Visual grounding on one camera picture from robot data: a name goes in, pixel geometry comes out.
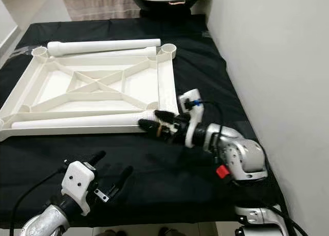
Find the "white bracket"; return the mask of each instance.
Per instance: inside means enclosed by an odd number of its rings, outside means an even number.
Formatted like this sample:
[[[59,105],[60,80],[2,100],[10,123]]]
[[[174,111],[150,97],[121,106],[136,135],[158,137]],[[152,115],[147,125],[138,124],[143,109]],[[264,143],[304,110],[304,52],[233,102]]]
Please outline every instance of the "white bracket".
[[[192,143],[194,130],[197,124],[202,121],[202,116],[204,114],[204,106],[202,104],[199,104],[192,107],[192,109],[188,110],[184,105],[184,103],[187,100],[189,101],[201,100],[199,90],[195,88],[179,96],[179,102],[183,113],[189,113],[191,116],[189,127],[186,132],[185,146],[192,148],[194,146],[194,144]]]
[[[76,201],[84,216],[90,212],[86,196],[87,189],[94,178],[94,173],[88,167],[79,161],[74,161],[68,165],[62,181],[62,195],[67,194]]]

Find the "black table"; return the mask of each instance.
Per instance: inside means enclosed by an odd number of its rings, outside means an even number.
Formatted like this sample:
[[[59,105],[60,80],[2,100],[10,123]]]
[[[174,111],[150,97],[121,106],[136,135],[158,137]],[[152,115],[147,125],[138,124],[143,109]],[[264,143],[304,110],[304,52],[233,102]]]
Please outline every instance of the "black table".
[[[100,41],[161,38],[177,46],[173,61],[176,93],[198,88],[203,99],[222,104],[225,125],[255,138],[226,73],[226,62],[209,36],[202,15],[168,22],[151,19],[32,24],[17,48],[49,41]],[[0,105],[4,103],[32,56],[9,59],[0,70]],[[218,114],[206,107],[204,123],[217,122]],[[126,190],[110,206],[97,206],[73,226],[110,226],[143,223],[234,221],[229,189],[216,178],[209,164],[198,161],[200,148],[147,138],[145,134],[99,134],[10,137],[0,143],[0,227],[8,228],[11,209],[29,187],[61,165],[64,159],[86,160],[105,150],[97,164],[107,181],[115,181],[127,166],[135,168]],[[21,204],[16,227],[40,212],[60,191],[59,175],[33,191]],[[268,179],[248,188],[285,210],[280,188],[270,172]],[[240,195],[240,201],[246,200]]]

